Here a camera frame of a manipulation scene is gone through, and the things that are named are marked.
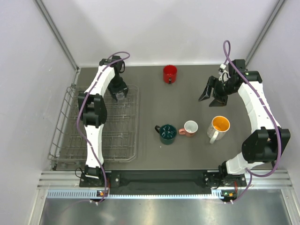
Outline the clear plastic cup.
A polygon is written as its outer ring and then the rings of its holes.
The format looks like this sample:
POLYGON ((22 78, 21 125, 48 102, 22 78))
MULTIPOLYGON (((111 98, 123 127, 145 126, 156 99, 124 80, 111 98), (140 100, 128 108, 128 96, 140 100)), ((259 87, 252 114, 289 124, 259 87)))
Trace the clear plastic cup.
POLYGON ((124 92, 119 92, 119 93, 116 93, 116 98, 117 98, 117 101, 120 103, 120 102, 123 102, 126 97, 125 97, 124 92))

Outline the red mug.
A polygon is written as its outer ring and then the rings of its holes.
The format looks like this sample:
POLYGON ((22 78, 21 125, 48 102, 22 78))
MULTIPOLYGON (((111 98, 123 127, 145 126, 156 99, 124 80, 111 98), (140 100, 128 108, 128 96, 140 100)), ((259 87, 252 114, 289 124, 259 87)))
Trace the red mug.
POLYGON ((172 84, 177 78, 177 68, 174 65, 167 65, 163 69, 163 80, 167 84, 172 84))

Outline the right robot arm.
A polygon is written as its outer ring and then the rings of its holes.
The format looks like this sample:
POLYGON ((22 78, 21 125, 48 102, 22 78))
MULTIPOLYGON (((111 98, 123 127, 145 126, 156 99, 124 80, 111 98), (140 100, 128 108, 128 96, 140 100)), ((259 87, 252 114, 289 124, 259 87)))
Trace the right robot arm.
POLYGON ((229 186, 254 167, 277 162, 291 134, 274 119, 258 71, 247 70, 245 60, 239 59, 229 65, 221 64, 218 72, 219 78, 209 77, 199 101, 213 97, 211 107, 225 106, 228 96, 238 93, 251 125, 251 134, 242 143, 241 153, 218 167, 220 183, 229 186))

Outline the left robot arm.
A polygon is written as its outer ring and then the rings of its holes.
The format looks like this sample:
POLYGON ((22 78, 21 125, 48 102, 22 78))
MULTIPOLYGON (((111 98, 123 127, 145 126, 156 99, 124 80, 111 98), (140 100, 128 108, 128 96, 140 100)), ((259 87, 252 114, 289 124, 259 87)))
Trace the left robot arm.
POLYGON ((76 126, 87 143, 87 159, 81 174, 83 184, 91 181, 97 187, 107 187, 102 154, 102 132, 107 120, 104 94, 110 92, 115 101, 127 97, 128 87, 120 76, 125 71, 124 60, 117 55, 102 59, 91 85, 78 94, 79 114, 76 126))

